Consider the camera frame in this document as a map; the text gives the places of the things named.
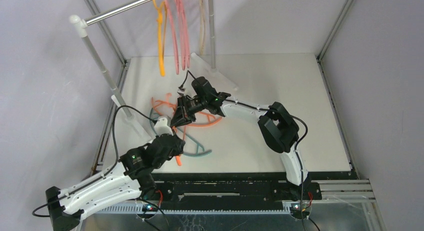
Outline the orange plastic hanger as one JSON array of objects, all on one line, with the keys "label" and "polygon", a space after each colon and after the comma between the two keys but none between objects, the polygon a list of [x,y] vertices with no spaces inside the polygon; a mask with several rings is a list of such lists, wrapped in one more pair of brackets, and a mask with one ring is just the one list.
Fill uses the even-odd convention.
[{"label": "orange plastic hanger", "polygon": [[[166,107],[171,108],[173,111],[175,111],[176,107],[177,107],[176,104],[170,103],[168,101],[159,100],[159,99],[158,100],[152,99],[151,105],[152,105],[153,110],[156,111],[158,114],[160,113],[158,111],[159,106],[165,105]],[[206,112],[202,112],[202,111],[200,112],[200,114],[201,114],[202,117],[204,116],[207,119],[206,122],[197,122],[196,121],[196,122],[192,122],[190,124],[187,124],[187,126],[197,127],[197,128],[205,128],[205,127],[213,126],[213,125],[219,123],[223,119],[222,117],[217,117],[217,116],[214,116],[210,113],[206,113]]]},{"label": "orange plastic hanger", "polygon": [[177,101],[174,100],[173,94],[168,92],[164,95],[164,97],[162,97],[162,99],[155,96],[151,97],[150,104],[152,119],[157,120],[160,117],[169,118],[168,125],[172,134],[174,135],[172,140],[176,141],[176,143],[172,145],[174,150],[171,152],[171,154],[174,156],[176,164],[178,166],[182,166],[183,164],[181,161],[181,156],[184,154],[186,132],[184,130],[180,131],[177,127],[171,125],[171,119],[177,111]]}]

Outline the teal plastic hanger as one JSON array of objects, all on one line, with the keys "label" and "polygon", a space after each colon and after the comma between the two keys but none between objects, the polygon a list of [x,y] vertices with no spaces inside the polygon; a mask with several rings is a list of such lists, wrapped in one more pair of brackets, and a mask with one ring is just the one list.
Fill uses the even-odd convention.
[{"label": "teal plastic hanger", "polygon": [[[153,108],[150,109],[149,117],[151,119],[154,119],[155,121],[161,116],[158,111],[155,111]],[[150,127],[153,130],[155,134],[157,134],[156,131],[154,131],[154,124],[151,121]],[[187,131],[185,131],[185,126],[183,128],[177,128],[178,133],[181,134],[181,139],[185,141],[185,145],[183,148],[183,155],[187,157],[192,158],[199,158],[204,157],[207,155],[210,155],[213,151],[211,149],[206,149],[205,146],[200,143],[197,139],[192,137],[192,135],[188,134]]]}]

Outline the pink plastic hanger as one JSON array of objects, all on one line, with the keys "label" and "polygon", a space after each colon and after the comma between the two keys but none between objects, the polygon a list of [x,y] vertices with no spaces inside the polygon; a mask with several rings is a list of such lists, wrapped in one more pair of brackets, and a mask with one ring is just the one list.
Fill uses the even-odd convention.
[{"label": "pink plastic hanger", "polygon": [[169,19],[170,29],[171,29],[171,37],[172,37],[172,45],[173,45],[173,54],[174,54],[174,64],[175,64],[175,72],[177,75],[180,74],[180,62],[179,62],[179,52],[178,52],[178,42],[177,42],[177,34],[175,29],[175,22],[173,18],[173,12],[171,8],[171,4],[168,0],[163,0],[165,3],[167,18]]},{"label": "pink plastic hanger", "polygon": [[187,69],[190,68],[191,61],[190,61],[190,41],[189,41],[188,23],[187,23],[187,17],[186,17],[186,15],[185,15],[185,18],[186,18],[186,28],[187,28],[187,44],[188,44],[188,47],[189,47],[189,51],[188,51],[189,67],[186,68],[186,70],[187,70]]},{"label": "pink plastic hanger", "polygon": [[182,69],[185,70],[189,67],[189,46],[187,44],[187,22],[183,0],[175,0],[177,17],[178,17],[178,28],[180,35],[180,51],[181,51],[181,61],[182,61]]}]

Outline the beige plastic hanger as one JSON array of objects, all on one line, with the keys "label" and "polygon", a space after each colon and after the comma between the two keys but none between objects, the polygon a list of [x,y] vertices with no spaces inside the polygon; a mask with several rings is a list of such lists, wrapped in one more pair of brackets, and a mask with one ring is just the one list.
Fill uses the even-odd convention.
[{"label": "beige plastic hanger", "polygon": [[202,56],[205,52],[206,43],[206,14],[204,0],[198,0],[199,4],[199,54]]}]

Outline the yellow plastic hanger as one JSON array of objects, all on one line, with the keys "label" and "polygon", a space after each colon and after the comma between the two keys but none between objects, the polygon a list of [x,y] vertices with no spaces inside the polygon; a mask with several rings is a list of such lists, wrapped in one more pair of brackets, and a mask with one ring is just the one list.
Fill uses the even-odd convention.
[{"label": "yellow plastic hanger", "polygon": [[158,54],[158,66],[159,73],[162,77],[166,75],[165,64],[164,64],[164,53],[165,53],[165,38],[167,30],[167,10],[165,2],[161,2],[157,5],[156,0],[152,0],[153,6],[156,9],[157,17],[157,54]]}]

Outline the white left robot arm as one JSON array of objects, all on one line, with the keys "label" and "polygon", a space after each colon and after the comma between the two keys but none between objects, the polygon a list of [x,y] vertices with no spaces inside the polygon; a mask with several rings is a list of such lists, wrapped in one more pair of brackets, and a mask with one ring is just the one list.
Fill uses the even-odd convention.
[{"label": "white left robot arm", "polygon": [[47,189],[49,218],[55,231],[70,231],[94,213],[131,199],[149,200],[157,187],[152,171],[184,152],[186,142],[163,134],[132,148],[117,163],[68,189]]}]

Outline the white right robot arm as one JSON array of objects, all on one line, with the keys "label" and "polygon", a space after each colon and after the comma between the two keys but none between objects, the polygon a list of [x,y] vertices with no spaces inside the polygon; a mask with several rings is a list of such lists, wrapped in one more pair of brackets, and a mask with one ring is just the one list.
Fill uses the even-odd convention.
[{"label": "white right robot arm", "polygon": [[289,194],[302,199],[309,192],[305,182],[308,172],[304,170],[298,145],[303,139],[299,136],[302,120],[291,115],[279,102],[271,105],[247,104],[231,100],[231,94],[218,92],[203,76],[196,77],[191,83],[195,96],[180,95],[177,98],[175,113],[170,121],[171,127],[181,127],[196,121],[196,114],[208,111],[223,118],[240,118],[257,124],[266,145],[280,154],[286,170]]}]

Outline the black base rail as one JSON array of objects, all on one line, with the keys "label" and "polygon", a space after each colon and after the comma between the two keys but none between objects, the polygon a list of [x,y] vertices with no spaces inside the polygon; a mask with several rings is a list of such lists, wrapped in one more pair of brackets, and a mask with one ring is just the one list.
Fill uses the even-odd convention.
[{"label": "black base rail", "polygon": [[311,178],[302,186],[286,180],[285,172],[154,173],[161,208],[175,212],[282,211],[322,200],[321,187]]}]

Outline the aluminium frame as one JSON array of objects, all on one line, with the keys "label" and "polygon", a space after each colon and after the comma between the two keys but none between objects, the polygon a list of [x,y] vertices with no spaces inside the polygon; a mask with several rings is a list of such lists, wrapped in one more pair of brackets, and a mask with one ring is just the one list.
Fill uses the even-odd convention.
[{"label": "aluminium frame", "polygon": [[[108,13],[109,11],[105,11],[105,12],[101,12],[99,9],[99,6],[97,5],[95,0],[83,0],[86,4],[86,6],[88,7],[88,9],[90,10],[90,13],[92,14],[92,17],[97,17],[100,14],[103,13]],[[135,0],[135,1],[130,1],[128,5],[131,5],[131,8],[125,9],[122,12],[125,12],[129,9],[138,7],[140,5],[146,4],[148,2],[150,2],[152,0]],[[336,118],[336,123],[340,132],[340,135],[342,137],[342,141],[343,141],[343,145],[345,147],[345,151],[348,153],[348,156],[350,158],[350,161],[352,162],[351,164],[353,165],[353,169],[356,172],[357,176],[360,176],[359,171],[356,169],[356,160],[355,157],[353,155],[353,151],[351,150],[350,144],[348,142],[347,139],[347,135],[345,132],[345,128],[343,127],[343,124],[341,122],[341,118],[340,118],[340,114],[338,111],[338,107],[337,104],[335,103],[335,99],[334,99],[334,92],[331,90],[331,85],[329,84],[328,81],[328,77],[325,73],[325,69],[323,66],[323,60],[324,57],[327,53],[327,51],[329,50],[332,42],[334,41],[335,37],[337,36],[340,28],[343,25],[343,22],[345,21],[349,11],[351,10],[351,8],[354,6],[356,0],[346,0],[342,6],[341,11],[339,12],[336,21],[334,22],[328,36],[325,39],[325,42],[323,43],[322,48],[319,50],[318,55],[316,56],[316,62],[317,65],[319,67],[320,73],[321,73],[321,77],[322,80],[324,82],[324,86],[327,90],[327,95],[328,98],[330,100],[330,103],[332,105],[332,111],[333,111],[333,115]],[[95,23],[98,23],[98,26],[100,28],[100,31],[102,32],[103,36],[105,37],[107,43],[109,44],[111,50],[114,52],[115,56],[117,57],[117,59],[119,60],[119,62],[121,63],[121,71],[120,71],[120,76],[118,78],[118,89],[123,87],[123,81],[124,81],[124,69],[127,66],[127,64],[129,64],[130,61],[128,61],[121,48],[119,47],[114,35],[112,34],[110,27],[108,26],[108,24],[102,20],[100,21],[96,21]],[[209,33],[213,33],[215,34],[216,29],[215,29],[215,20],[209,22]],[[210,51],[212,53],[211,55],[211,64],[213,64],[212,66],[216,65],[216,61],[214,60],[216,58],[216,41],[215,38],[211,38],[210,39],[211,42],[211,48]],[[371,231],[387,231],[386,226],[384,224],[383,218],[381,217],[381,213],[380,213],[380,209],[378,207],[377,201],[375,199],[373,199],[375,202],[365,202],[364,204],[364,210],[370,211],[370,213],[366,213],[365,217],[367,218],[367,224],[369,225],[369,228]]]}]

